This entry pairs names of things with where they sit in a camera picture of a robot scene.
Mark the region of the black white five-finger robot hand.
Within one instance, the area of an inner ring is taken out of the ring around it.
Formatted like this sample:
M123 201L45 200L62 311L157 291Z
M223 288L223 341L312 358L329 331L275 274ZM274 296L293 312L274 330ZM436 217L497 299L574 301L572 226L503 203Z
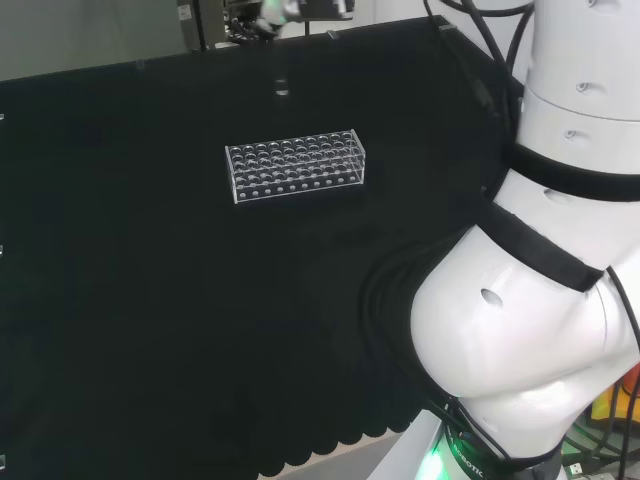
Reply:
M296 0L264 0L254 30L259 37L271 40L287 23L297 22L299 17L299 2Z

